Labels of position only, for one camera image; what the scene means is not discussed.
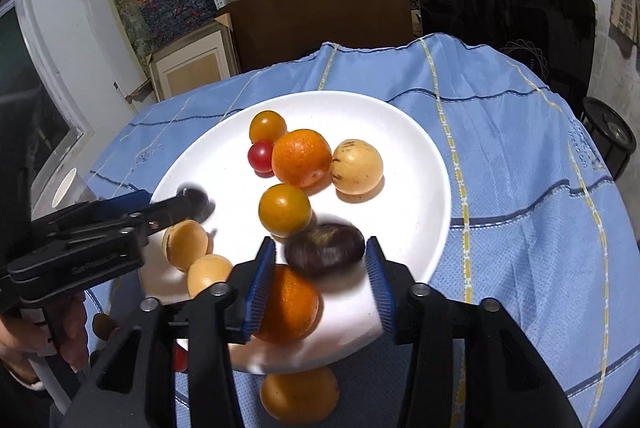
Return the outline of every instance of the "table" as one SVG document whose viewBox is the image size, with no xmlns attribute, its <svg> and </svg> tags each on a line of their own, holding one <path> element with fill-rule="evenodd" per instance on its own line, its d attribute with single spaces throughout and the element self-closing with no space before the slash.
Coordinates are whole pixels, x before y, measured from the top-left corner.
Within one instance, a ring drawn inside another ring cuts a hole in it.
<svg viewBox="0 0 640 428">
<path fill-rule="evenodd" d="M 379 50 L 326 43 L 301 60 L 152 106 L 113 140 L 88 183 L 103 198 L 153 192 L 209 128 L 259 101 L 303 90 L 367 94 L 427 130 L 452 193 L 449 238 L 431 285 L 457 300 L 500 300 L 583 425 L 599 426 L 640 367 L 638 247 L 616 185 L 566 102 L 488 46 L 468 47 L 445 35 Z M 108 310 L 123 320 L 142 291 L 133 274 L 89 296 L 89 318 Z M 409 356 L 409 347 L 383 337 L 333 364 L 340 403 L 318 426 L 395 426 Z M 458 352 L 454 384 L 460 384 L 460 360 Z M 235 378 L 246 426 L 281 426 L 260 405 L 262 377 Z M 460 397 L 455 408 L 462 412 Z M 188 426 L 183 375 L 177 376 L 177 416 L 178 426 Z"/>
</svg>

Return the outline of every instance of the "screw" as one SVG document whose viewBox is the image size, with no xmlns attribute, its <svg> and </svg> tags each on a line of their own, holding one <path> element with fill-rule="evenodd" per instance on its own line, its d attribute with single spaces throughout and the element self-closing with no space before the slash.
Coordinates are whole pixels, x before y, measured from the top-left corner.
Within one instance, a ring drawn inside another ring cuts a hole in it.
<svg viewBox="0 0 640 428">
<path fill-rule="evenodd" d="M 482 300 L 482 307 L 491 313 L 497 313 L 500 310 L 500 302 L 495 298 L 485 298 Z"/>
<path fill-rule="evenodd" d="M 229 291 L 231 291 L 231 287 L 229 287 L 228 283 L 218 282 L 211 286 L 210 293 L 213 294 L 213 296 L 224 296 Z"/>
<path fill-rule="evenodd" d="M 411 286 L 411 292 L 414 296 L 427 296 L 431 292 L 431 289 L 429 289 L 429 286 L 425 283 L 414 283 Z"/>
<path fill-rule="evenodd" d="M 144 300 L 142 300 L 142 302 L 140 303 L 140 308 L 145 312 L 151 312 L 153 309 L 155 309 L 156 307 L 158 307 L 158 300 L 156 300 L 155 298 L 145 298 Z"/>
</svg>

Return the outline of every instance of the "wooden frame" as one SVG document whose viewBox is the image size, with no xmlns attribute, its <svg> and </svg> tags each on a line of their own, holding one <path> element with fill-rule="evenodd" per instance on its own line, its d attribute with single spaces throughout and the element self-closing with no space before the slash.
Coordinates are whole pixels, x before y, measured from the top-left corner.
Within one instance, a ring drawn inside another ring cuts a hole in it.
<svg viewBox="0 0 640 428">
<path fill-rule="evenodd" d="M 238 74 L 230 24 L 213 21 L 150 56 L 158 101 Z"/>
</svg>

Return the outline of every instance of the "yellow stripe on tablecloth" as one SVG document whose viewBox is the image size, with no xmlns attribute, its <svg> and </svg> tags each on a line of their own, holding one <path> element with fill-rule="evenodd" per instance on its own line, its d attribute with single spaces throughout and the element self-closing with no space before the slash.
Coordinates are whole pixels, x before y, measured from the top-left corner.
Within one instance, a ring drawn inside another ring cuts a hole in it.
<svg viewBox="0 0 640 428">
<path fill-rule="evenodd" d="M 326 67 L 324 68 L 324 72 L 322 73 L 322 78 L 320 78 L 320 83 L 318 83 L 318 88 L 316 90 L 322 90 L 324 88 L 324 84 L 326 83 L 326 79 L 329 76 L 329 70 L 331 69 L 331 65 L 334 62 L 334 56 L 335 56 L 335 53 L 338 50 L 338 45 L 335 44 L 335 43 L 332 43 L 331 47 L 333 47 L 333 50 L 331 51 L 331 54 L 329 55 L 329 59 L 327 60 Z"/>
<path fill-rule="evenodd" d="M 555 104 L 549 101 L 546 94 L 539 87 L 537 87 L 529 78 L 526 77 L 524 72 L 522 72 L 522 69 L 517 64 L 510 62 L 508 60 L 507 60 L 507 63 L 511 67 L 514 67 L 520 73 L 520 76 L 531 87 L 533 87 L 537 93 L 539 93 L 544 98 L 547 104 L 549 104 L 550 106 L 558 110 L 561 114 L 564 114 L 564 112 L 562 112 L 562 108 L 558 104 Z M 602 396 L 602 389 L 604 388 L 604 377 L 607 371 L 607 358 L 609 356 L 609 251 L 607 249 L 607 234 L 602 225 L 600 214 L 596 209 L 596 205 L 594 204 L 593 199 L 591 199 L 591 196 L 589 195 L 587 185 L 584 183 L 584 179 L 582 178 L 582 172 L 580 172 L 580 167 L 578 166 L 578 163 L 575 161 L 574 152 L 572 151 L 571 144 L 569 142 L 567 142 L 567 147 L 569 152 L 569 159 L 571 160 L 571 164 L 574 167 L 574 171 L 578 176 L 578 183 L 580 184 L 580 188 L 584 192 L 584 201 L 587 203 L 587 206 L 591 211 L 591 215 L 593 216 L 593 221 L 595 222 L 596 227 L 598 228 L 598 238 L 600 239 L 600 244 L 602 245 L 602 252 L 603 252 L 603 258 L 604 258 L 604 334 L 602 336 L 602 359 L 600 361 L 600 379 L 598 380 L 596 395 L 595 395 L 595 398 L 593 399 L 593 404 L 591 405 L 591 410 L 589 412 L 589 417 L 587 420 L 587 428 L 589 428 L 589 426 L 591 426 L 591 423 L 593 421 L 593 417 L 596 415 L 596 410 L 598 409 L 598 402 L 600 401 L 600 396 Z"/>
<path fill-rule="evenodd" d="M 460 159 L 458 157 L 458 150 L 456 149 L 456 141 L 453 139 L 451 128 L 447 122 L 447 116 L 445 116 L 444 109 L 442 107 L 442 101 L 440 99 L 440 86 L 438 85 L 438 72 L 436 65 L 431 56 L 431 52 L 427 43 L 420 38 L 420 43 L 424 49 L 424 53 L 427 56 L 427 61 L 431 68 L 431 76 L 433 77 L 433 86 L 436 94 L 436 108 L 438 109 L 438 117 L 440 118 L 440 124 L 442 130 L 447 137 L 447 143 L 449 144 L 449 150 L 451 152 L 451 162 L 453 163 L 453 173 L 456 177 L 456 183 L 458 184 L 458 192 L 460 193 L 460 205 L 462 207 L 462 273 L 464 277 L 464 289 L 466 303 L 473 301 L 473 286 L 471 279 L 471 228 L 469 223 L 469 206 L 466 198 L 466 186 L 465 179 L 462 175 L 462 168 L 460 167 Z M 458 381 L 458 389 L 456 391 L 456 397 L 454 398 L 453 410 L 451 413 L 450 426 L 454 427 L 458 422 L 460 412 L 465 403 L 465 386 L 466 386 L 466 371 L 465 371 L 465 359 L 462 358 L 462 368 L 460 369 L 460 380 Z"/>
</svg>

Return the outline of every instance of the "red cherry tomato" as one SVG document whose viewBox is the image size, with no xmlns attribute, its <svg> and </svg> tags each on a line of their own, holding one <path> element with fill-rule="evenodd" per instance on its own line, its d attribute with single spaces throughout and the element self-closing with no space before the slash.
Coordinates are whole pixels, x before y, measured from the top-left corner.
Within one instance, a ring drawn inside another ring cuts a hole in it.
<svg viewBox="0 0 640 428">
<path fill-rule="evenodd" d="M 174 369 L 176 372 L 184 372 L 187 370 L 187 354 L 180 345 L 175 344 L 174 349 Z"/>
<path fill-rule="evenodd" d="M 271 172 L 271 153 L 273 153 L 273 143 L 269 141 L 258 141 L 251 145 L 247 159 L 251 168 L 258 173 Z"/>
</svg>

